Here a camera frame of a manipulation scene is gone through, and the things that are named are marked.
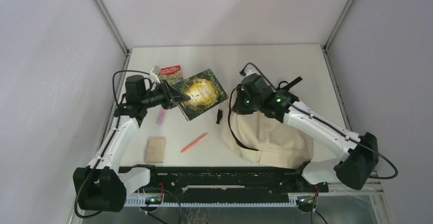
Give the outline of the red comic book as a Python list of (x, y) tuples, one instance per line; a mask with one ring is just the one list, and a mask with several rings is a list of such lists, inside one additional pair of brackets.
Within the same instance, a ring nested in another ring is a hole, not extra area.
[(158, 77), (161, 81), (166, 80), (170, 85), (181, 82), (184, 79), (180, 65), (162, 68)]

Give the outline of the green yellow book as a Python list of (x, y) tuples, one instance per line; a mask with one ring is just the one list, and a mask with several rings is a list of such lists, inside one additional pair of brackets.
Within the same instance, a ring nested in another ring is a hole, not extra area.
[(195, 119), (228, 99), (228, 95), (211, 69), (177, 82), (173, 87), (190, 97), (179, 108), (188, 121)]

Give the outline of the cream canvas student bag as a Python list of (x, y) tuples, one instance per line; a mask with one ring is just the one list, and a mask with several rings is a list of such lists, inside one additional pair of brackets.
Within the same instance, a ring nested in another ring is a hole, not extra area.
[(221, 138), (232, 152), (251, 163), (289, 169), (312, 160), (312, 137), (260, 111), (236, 113), (239, 93), (237, 88), (230, 92), (220, 125)]

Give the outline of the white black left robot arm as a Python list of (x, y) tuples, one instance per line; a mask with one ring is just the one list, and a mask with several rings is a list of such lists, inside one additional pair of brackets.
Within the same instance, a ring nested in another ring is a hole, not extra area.
[(116, 102), (111, 134), (88, 165), (76, 168), (73, 173), (77, 217), (85, 219), (80, 210), (93, 211), (94, 215), (119, 212), (126, 198), (140, 187), (148, 192), (159, 187), (159, 177), (148, 168), (120, 173), (122, 158), (149, 108), (170, 109), (189, 100), (188, 95), (165, 80), (153, 83), (149, 73), (139, 72), (125, 78), (125, 93)]

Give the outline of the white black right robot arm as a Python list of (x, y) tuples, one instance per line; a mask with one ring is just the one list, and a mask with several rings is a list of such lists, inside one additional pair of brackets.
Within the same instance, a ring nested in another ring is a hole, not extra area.
[(299, 83), (274, 89), (256, 72), (247, 75), (235, 88), (232, 110), (239, 115), (261, 112), (267, 118), (294, 127), (325, 146), (334, 158), (305, 162), (295, 177), (296, 187), (309, 191), (319, 183), (342, 183), (361, 190), (377, 165), (377, 138), (371, 133), (361, 136), (348, 131), (310, 109), (289, 89)]

